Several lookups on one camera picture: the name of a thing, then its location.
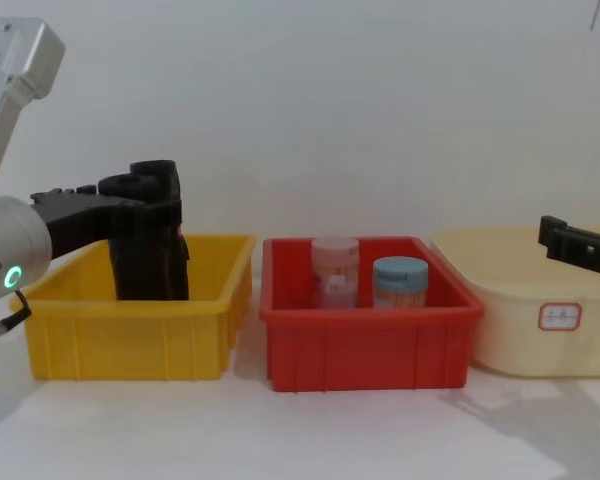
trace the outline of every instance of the green indicator light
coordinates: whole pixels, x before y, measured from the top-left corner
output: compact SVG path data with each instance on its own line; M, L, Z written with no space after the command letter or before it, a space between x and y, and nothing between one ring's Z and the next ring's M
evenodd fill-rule
M11 267L4 277L5 288L15 287L18 283L18 280L20 280L20 277L22 277L22 268L18 265Z

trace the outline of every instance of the red plastic bin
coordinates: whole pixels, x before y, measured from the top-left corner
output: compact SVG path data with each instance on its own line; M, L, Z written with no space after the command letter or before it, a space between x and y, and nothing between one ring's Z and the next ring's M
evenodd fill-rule
M267 368L279 392L460 388L484 307L420 240L359 238L358 308L312 306L311 238L264 242L260 317ZM373 309L373 261L429 263L424 308Z

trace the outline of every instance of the white wall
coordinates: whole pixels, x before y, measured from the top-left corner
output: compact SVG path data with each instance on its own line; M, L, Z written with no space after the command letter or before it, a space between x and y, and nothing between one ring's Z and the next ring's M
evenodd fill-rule
M0 0L67 43L0 193L179 161L189 231L600 223L595 0Z

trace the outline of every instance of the plastic bin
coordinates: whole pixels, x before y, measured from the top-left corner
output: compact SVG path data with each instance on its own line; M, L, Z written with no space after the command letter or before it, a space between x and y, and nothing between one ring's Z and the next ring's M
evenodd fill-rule
M219 378L251 297L255 238L188 236L187 244L190 301L117 301L106 242L30 288L25 329L34 377Z
M600 376L599 273L547 259L537 227L440 232L433 248L486 306L478 363L525 377Z
M360 238L359 308L314 309L311 240L264 243L260 315L274 390L464 386L483 307L441 260L415 238ZM429 263L426 307L370 308L373 261L388 256Z

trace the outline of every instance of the jar with blue lid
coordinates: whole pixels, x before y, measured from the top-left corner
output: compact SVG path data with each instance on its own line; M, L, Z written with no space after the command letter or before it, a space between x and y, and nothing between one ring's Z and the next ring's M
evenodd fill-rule
M384 257L373 262L375 308L424 307L429 265L413 257Z

